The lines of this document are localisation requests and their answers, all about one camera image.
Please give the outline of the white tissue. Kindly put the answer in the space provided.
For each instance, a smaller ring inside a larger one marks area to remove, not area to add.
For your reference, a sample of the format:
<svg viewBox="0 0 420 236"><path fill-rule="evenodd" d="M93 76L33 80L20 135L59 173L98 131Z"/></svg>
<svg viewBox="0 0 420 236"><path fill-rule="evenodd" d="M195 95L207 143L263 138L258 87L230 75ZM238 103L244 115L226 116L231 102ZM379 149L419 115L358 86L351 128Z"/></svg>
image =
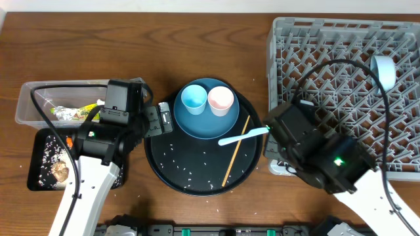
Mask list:
<svg viewBox="0 0 420 236"><path fill-rule="evenodd" d="M97 104L98 106L103 106L103 105L105 104L105 101L103 101L103 100L101 100L101 99L98 99L98 100L96 101L96 104Z"/></svg>

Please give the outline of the white plastic knife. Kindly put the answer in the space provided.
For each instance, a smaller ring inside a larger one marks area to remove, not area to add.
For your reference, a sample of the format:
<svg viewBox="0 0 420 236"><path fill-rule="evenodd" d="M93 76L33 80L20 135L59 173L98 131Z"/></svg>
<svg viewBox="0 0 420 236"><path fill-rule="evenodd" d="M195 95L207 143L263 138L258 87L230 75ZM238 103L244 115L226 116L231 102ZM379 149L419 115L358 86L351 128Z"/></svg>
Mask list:
<svg viewBox="0 0 420 236"><path fill-rule="evenodd" d="M231 144L231 143L234 143L234 142L239 142L240 140L243 140L243 139L263 135L263 134L269 133L269 130L270 129L268 127L253 128L246 134L220 139L218 141L218 145L225 146L225 145L228 145L228 144Z"/></svg>

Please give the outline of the green snack wrapper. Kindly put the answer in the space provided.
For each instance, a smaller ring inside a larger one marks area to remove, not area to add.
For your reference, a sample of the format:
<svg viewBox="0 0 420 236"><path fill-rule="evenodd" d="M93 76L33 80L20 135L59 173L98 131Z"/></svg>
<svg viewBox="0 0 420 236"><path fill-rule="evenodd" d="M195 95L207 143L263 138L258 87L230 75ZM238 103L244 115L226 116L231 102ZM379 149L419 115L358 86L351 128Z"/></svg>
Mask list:
<svg viewBox="0 0 420 236"><path fill-rule="evenodd" d="M97 104L89 104L81 108L65 108L57 106L51 108L50 112L56 116L59 121L84 121Z"/></svg>

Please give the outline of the light blue cup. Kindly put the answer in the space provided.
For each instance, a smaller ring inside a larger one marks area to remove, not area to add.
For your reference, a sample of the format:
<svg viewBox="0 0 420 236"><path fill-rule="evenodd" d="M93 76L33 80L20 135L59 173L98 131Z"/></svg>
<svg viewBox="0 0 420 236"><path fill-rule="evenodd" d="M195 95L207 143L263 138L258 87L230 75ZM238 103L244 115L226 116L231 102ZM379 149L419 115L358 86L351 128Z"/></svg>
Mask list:
<svg viewBox="0 0 420 236"><path fill-rule="evenodd" d="M207 104L207 91L200 85L188 85L181 93L181 101L192 115L200 115Z"/></svg>

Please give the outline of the orange carrot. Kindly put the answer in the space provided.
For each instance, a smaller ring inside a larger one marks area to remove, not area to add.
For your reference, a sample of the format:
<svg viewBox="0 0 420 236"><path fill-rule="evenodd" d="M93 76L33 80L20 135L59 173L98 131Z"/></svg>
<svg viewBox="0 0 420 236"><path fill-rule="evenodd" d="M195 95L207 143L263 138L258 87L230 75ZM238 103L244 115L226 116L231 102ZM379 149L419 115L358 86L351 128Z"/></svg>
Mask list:
<svg viewBox="0 0 420 236"><path fill-rule="evenodd" d="M66 143L67 143L67 146L68 146L70 149L72 149L72 147L73 147L73 141L72 141L72 139L71 139L70 137L67 137L67 138L66 138Z"/></svg>

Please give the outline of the dried brown mushroom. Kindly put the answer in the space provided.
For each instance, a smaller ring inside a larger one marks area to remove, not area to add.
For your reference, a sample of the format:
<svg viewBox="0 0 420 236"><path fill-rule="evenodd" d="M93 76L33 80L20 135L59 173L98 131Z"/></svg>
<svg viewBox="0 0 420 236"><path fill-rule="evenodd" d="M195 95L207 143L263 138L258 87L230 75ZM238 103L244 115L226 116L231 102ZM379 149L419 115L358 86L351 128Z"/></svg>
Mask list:
<svg viewBox="0 0 420 236"><path fill-rule="evenodd" d="M69 168L64 161L58 161L52 165L51 173L58 182L62 183L68 179Z"/></svg>

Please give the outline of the light blue rice bowl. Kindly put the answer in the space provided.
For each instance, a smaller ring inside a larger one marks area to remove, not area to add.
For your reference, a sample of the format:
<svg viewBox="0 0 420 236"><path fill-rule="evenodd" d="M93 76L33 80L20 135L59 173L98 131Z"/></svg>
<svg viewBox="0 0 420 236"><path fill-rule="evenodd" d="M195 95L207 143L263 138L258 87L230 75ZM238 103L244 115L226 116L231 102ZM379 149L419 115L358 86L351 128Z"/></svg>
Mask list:
<svg viewBox="0 0 420 236"><path fill-rule="evenodd" d="M396 84L396 66L394 60L388 56L372 56L370 70L379 79L385 92Z"/></svg>

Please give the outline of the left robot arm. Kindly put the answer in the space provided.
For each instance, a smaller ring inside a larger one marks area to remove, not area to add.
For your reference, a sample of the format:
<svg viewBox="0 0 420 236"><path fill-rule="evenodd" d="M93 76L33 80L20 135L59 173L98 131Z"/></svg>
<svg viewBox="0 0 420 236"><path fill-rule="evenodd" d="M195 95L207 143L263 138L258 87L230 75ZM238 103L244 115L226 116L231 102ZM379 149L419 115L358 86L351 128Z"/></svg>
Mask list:
<svg viewBox="0 0 420 236"><path fill-rule="evenodd" d="M140 78L111 79L104 105L93 108L72 138L73 171L50 235L93 235L104 201L127 156L150 131L150 87Z"/></svg>

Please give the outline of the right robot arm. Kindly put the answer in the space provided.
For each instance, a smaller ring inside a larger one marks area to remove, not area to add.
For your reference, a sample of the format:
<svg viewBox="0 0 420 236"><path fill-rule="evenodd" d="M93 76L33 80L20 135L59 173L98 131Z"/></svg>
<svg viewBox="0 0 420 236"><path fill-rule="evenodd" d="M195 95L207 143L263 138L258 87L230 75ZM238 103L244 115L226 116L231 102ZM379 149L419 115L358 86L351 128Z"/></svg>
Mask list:
<svg viewBox="0 0 420 236"><path fill-rule="evenodd" d="M419 217L395 192L355 138L326 137L314 120L314 106L284 103L264 118L287 170L324 190L357 213L377 235L418 235Z"/></svg>

